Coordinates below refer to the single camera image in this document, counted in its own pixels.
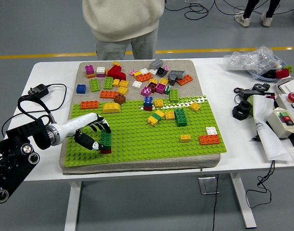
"floor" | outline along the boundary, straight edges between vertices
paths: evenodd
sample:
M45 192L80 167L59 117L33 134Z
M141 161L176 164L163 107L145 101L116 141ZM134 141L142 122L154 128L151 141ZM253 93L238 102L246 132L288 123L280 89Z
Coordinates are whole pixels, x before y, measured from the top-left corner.
M226 2L233 6L247 3ZM257 11L266 11L268 2ZM213 1L200 3L210 9ZM168 0L166 4L169 9L185 6L188 3L184 0ZM227 14L239 11L222 0L216 0L216 6ZM243 28L216 6L196 21L184 17L187 10L165 10L156 58L223 57L234 48L242 51L265 45L294 68L294 0L281 1L276 13L292 11L275 15L270 28L262 27L258 13L252 14L250 27ZM197 18L203 14L187 16ZM0 129L13 115L34 64L96 60L90 52L95 52L93 37L82 16L81 1L0 0ZM255 188L257 176L265 174L243 173L244 187ZM77 230L210 231L215 197L200 194L197 177L86 182ZM229 175L220 174L218 182L215 230L245 230ZM253 209L256 230L294 231L294 169L275 170L265 185L272 191L272 202ZM69 192L67 183L23 182L10 200L0 205L0 231L63 230ZM268 195L249 195L253 205L267 200Z

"robotic arm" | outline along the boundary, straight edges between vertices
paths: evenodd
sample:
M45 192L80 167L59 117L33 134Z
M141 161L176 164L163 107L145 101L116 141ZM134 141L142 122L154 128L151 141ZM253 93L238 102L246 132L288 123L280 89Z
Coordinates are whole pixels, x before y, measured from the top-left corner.
M105 150L108 147L97 143L80 130L90 126L94 131L111 129L104 117L89 113L57 124L50 115L50 125L44 125L41 117L7 131L7 139L0 141L0 204L5 203L18 186L24 181L40 160L28 137L33 137L36 145L45 150L51 145L59 145L65 138L74 136L74 140L90 150Z

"gray pants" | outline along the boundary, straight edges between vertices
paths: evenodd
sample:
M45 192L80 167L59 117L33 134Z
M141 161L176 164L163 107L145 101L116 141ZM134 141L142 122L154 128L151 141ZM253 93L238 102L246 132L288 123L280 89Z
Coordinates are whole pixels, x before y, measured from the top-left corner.
M123 60L129 44L132 46L134 59L154 59L157 30L119 42L103 42L95 39L98 59L112 61Z

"table leg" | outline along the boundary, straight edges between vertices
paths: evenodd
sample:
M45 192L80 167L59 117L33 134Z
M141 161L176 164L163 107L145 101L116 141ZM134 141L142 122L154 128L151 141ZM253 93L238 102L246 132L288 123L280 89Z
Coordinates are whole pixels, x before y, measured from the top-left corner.
M69 197L68 211L66 213L64 231L75 231L78 214L81 181L70 183L71 191Z
M247 205L245 189L238 173L230 173L231 181L237 196L244 225L247 229L257 228L252 209Z

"clear plastic packaging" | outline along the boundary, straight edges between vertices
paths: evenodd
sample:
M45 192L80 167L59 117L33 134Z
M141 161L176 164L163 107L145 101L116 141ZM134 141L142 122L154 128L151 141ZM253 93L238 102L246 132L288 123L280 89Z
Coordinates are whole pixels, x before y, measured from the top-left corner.
M225 70L245 70L253 73L254 77L276 69L281 63L282 60L265 46L251 52L233 52L232 55L224 55Z

